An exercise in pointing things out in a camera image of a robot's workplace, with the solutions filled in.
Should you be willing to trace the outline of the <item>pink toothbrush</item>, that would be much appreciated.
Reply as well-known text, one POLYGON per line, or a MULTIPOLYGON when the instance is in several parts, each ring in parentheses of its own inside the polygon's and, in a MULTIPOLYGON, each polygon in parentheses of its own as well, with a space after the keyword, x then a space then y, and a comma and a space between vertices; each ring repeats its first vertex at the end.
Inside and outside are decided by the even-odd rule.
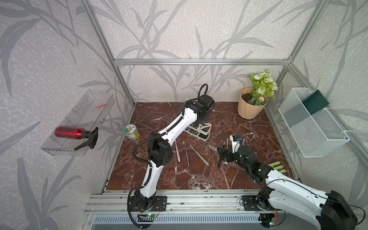
POLYGON ((177 142, 175 141, 174 144, 175 144, 175 151, 176 151, 177 161, 180 163, 181 162, 181 158, 180 158, 180 154, 179 154, 177 142))

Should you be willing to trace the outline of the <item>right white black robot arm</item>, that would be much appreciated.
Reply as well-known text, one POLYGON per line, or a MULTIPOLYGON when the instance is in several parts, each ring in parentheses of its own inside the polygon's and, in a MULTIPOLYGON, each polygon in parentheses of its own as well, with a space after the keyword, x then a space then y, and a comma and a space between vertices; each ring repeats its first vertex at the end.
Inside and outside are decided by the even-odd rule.
POLYGON ((317 190, 285 176, 260 162, 249 146, 240 146, 236 152, 222 147, 217 151, 220 163, 237 164, 262 187, 256 199, 261 210, 272 207, 288 212, 319 230, 353 230, 361 224, 352 210, 354 205, 340 193, 317 190))

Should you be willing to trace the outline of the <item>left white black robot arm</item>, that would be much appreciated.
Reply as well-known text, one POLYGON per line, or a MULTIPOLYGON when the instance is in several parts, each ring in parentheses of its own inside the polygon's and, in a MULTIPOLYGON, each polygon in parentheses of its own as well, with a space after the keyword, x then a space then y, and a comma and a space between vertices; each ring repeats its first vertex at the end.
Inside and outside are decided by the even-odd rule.
POLYGON ((132 157, 148 165, 142 185, 131 189, 133 198, 141 205, 149 206, 153 202, 162 170, 173 158, 172 145, 176 139, 191 124, 205 120, 213 105, 214 99, 207 94, 187 100, 173 122, 159 132, 152 132, 147 140, 133 148, 132 157), (148 159, 136 155, 138 148, 145 143, 148 144, 148 159))

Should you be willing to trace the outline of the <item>beige toothbrush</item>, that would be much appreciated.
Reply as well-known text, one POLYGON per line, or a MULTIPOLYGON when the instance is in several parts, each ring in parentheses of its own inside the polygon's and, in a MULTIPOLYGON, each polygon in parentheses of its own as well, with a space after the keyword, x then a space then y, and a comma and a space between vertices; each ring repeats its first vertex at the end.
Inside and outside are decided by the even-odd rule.
POLYGON ((196 151, 194 149, 194 147, 192 145, 190 145, 190 148, 197 154, 197 156, 202 160, 202 162, 206 165, 206 166, 209 166, 209 163, 199 154, 198 151, 196 151))

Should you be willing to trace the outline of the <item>dark grey toothbrush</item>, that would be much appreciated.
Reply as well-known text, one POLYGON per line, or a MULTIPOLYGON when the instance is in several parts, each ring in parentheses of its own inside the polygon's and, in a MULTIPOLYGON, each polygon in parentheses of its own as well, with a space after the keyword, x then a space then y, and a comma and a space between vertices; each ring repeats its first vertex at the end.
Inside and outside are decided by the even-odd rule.
POLYGON ((183 141, 183 145, 184 145, 184 148, 185 148, 186 161, 187 161, 187 165, 188 165, 188 168, 189 168, 189 167, 190 167, 190 161, 189 161, 189 156, 188 156, 188 152, 187 152, 187 148, 186 148, 186 143, 185 143, 185 141, 183 141))

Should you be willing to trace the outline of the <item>green toy garden fork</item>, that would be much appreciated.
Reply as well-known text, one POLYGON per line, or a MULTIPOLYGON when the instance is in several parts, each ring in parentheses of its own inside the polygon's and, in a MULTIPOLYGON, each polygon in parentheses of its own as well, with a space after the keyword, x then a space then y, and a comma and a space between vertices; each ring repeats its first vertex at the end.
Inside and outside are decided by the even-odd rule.
POLYGON ((269 164, 269 166, 272 167, 274 170, 277 170, 281 174, 284 174, 286 172, 286 169, 284 169, 284 166, 281 165, 281 162, 274 162, 269 164))

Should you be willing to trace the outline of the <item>beige ribbed flower pot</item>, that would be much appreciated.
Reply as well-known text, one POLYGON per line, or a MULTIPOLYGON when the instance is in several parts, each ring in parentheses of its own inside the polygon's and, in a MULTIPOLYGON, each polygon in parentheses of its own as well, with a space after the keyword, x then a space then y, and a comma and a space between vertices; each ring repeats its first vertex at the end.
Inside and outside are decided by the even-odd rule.
POLYGON ((248 119, 248 120, 256 118, 261 113, 261 111, 266 107, 266 105, 268 104, 268 100, 269 100, 269 98, 266 96, 265 104, 261 106, 251 105, 247 103, 242 98, 242 96, 246 94, 250 94, 252 91, 253 91, 252 87, 242 89, 242 91, 240 92, 240 97, 239 97, 239 102, 238 102, 238 114, 242 118, 248 119))

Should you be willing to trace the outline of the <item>green white artificial flowers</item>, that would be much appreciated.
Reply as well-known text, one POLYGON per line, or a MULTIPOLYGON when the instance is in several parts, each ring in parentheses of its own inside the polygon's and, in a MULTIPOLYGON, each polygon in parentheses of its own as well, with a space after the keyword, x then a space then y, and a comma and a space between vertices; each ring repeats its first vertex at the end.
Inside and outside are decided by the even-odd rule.
POLYGON ((278 85, 272 77, 272 71, 266 70, 262 73, 251 74, 253 89, 247 97, 246 102, 254 106, 266 105, 269 98, 274 98, 278 85))

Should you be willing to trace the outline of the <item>small green tin can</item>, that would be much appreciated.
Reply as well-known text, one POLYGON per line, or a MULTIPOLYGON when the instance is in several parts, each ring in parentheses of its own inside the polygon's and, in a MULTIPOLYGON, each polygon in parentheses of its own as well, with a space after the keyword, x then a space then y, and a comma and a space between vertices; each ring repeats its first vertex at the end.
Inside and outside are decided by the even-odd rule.
POLYGON ((124 133, 131 141, 135 141, 140 137, 138 128, 134 124, 125 126, 124 133))

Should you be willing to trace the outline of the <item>red spray bottle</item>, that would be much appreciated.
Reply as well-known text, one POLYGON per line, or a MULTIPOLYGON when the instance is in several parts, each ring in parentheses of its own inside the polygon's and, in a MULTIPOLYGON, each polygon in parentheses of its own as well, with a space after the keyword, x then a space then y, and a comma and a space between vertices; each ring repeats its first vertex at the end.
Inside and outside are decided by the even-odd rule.
POLYGON ((79 150, 84 147, 89 147, 90 149, 94 149, 96 146, 97 140, 98 140, 98 130, 99 130, 98 127, 96 127, 93 131, 88 131, 84 128, 60 126, 56 128, 56 130, 54 131, 54 134, 56 137, 64 138, 64 139, 72 139, 72 140, 87 139, 87 141, 76 146, 74 150, 79 150))

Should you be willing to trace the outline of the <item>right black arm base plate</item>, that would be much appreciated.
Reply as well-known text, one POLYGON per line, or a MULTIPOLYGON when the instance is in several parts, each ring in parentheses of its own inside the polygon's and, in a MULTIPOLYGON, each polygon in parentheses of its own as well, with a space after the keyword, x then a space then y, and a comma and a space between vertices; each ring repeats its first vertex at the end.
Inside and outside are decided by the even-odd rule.
POLYGON ((240 200, 240 204, 245 211, 275 211, 276 209, 271 204, 256 195, 243 195, 240 200))

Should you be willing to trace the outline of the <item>aluminium frame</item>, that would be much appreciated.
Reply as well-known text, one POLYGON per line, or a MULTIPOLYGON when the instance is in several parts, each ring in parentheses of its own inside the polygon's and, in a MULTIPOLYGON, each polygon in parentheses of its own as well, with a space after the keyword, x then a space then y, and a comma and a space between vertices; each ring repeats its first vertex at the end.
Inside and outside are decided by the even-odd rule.
POLYGON ((98 23, 97 17, 95 16, 95 11, 89 1, 81 1, 82 10, 86 13, 90 23, 92 24, 92 28, 95 31, 104 52, 107 55, 108 63, 112 66, 114 73, 118 76, 120 83, 123 86, 123 89, 128 93, 127 86, 118 70, 119 65, 201 65, 201 66, 255 66, 255 65, 275 65, 275 66, 283 66, 284 69, 281 72, 281 76, 278 79, 281 82, 286 72, 290 72, 295 79, 304 87, 310 90, 316 90, 309 80, 306 79, 301 73, 301 71, 294 65, 294 61, 297 55, 300 53, 302 46, 307 41, 308 37, 311 35, 312 30, 318 24, 318 21, 322 17, 325 12, 330 1, 318 1, 315 10, 313 11, 311 18, 308 20, 306 27, 302 31, 301 36, 299 37, 295 47, 293 48, 290 56, 287 59, 114 59, 111 53, 111 50, 108 47, 106 39, 103 35, 102 29, 98 23))

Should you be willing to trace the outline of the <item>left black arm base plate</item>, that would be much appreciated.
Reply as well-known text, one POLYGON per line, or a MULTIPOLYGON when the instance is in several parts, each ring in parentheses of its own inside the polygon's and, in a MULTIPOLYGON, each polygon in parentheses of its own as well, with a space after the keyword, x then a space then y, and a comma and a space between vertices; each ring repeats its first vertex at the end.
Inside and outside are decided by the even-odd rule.
POLYGON ((155 196, 142 202, 136 196, 131 196, 128 205, 129 210, 133 212, 141 211, 166 211, 167 196, 155 196))

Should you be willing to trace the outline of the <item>aluminium mounting rail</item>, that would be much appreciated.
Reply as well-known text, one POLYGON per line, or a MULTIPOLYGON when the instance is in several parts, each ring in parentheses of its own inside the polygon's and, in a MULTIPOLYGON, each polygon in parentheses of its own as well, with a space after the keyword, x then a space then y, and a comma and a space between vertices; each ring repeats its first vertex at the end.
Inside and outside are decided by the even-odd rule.
MULTIPOLYGON (((273 213, 319 209, 326 201, 326 193, 302 190, 300 200, 283 193, 275 193, 270 204, 275 211, 245 211, 240 204, 242 196, 256 196, 258 189, 250 190, 159 190, 156 196, 167 196, 166 211, 145 211, 162 214, 199 214, 199 213, 273 213)), ((84 210, 85 214, 127 214, 128 191, 110 191, 102 195, 92 195, 84 210)))

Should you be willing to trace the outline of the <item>clear plastic wall shelf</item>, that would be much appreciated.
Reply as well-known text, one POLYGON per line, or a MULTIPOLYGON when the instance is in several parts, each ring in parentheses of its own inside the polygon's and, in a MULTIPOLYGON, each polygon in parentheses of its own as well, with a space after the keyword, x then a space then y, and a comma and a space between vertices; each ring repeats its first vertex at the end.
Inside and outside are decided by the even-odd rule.
MULTIPOLYGON (((115 99, 112 93, 87 90, 56 128, 67 126, 93 131, 98 127, 99 133, 100 126, 103 124, 114 103, 115 99)), ((52 156, 84 156, 87 150, 90 149, 89 147, 84 147, 74 150, 76 146, 87 141, 87 139, 72 140, 58 138, 55 136, 54 131, 41 146, 41 149, 46 153, 52 156)))

